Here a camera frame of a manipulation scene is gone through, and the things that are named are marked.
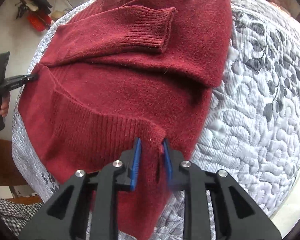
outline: white quilted blanket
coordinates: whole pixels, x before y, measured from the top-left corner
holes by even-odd
[[[93,1],[50,28],[28,73],[58,26]],[[265,0],[231,3],[233,28],[224,78],[213,90],[210,113],[191,161],[207,171],[229,171],[270,216],[289,193],[300,169],[300,25]],[[29,185],[46,201],[58,190],[58,183],[38,159],[17,106],[18,100],[13,158]],[[171,197],[152,239],[182,238],[183,200],[183,193]],[[211,204],[210,219],[213,225]],[[215,237],[214,226],[211,232]],[[130,236],[121,232],[120,238]]]

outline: brown wooden surface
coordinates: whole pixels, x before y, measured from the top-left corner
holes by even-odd
[[[11,155],[11,142],[0,140],[0,186],[27,185],[15,166]]]
[[[14,202],[14,203],[25,204],[25,205],[30,205],[33,203],[43,203],[42,199],[39,196],[8,198],[7,200]]]

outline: silver screw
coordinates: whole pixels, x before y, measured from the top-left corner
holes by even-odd
[[[228,172],[227,171],[225,171],[225,170],[220,170],[220,171],[218,171],[218,174],[219,174],[219,176],[220,177],[226,177],[226,176],[228,176]]]
[[[77,177],[83,177],[85,174],[86,174],[86,173],[84,172],[84,170],[77,170],[77,171],[75,172],[75,175],[76,175]]]
[[[181,166],[184,168],[189,168],[191,166],[191,162],[190,161],[182,161]]]
[[[114,167],[116,167],[116,168],[119,168],[119,167],[121,167],[122,166],[122,161],[120,161],[120,160],[116,160],[116,161],[114,161],[113,163],[112,163],[112,165],[114,166]]]

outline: sweater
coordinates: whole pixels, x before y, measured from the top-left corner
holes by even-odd
[[[142,153],[118,228],[147,240],[168,198],[162,141],[189,159],[220,85],[230,0],[96,0],[59,26],[18,110],[39,159],[63,183]]]

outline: black and white checkered cloth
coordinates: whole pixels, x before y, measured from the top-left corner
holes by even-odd
[[[42,206],[43,203],[24,205],[0,199],[0,217],[9,229],[19,236],[22,228]]]

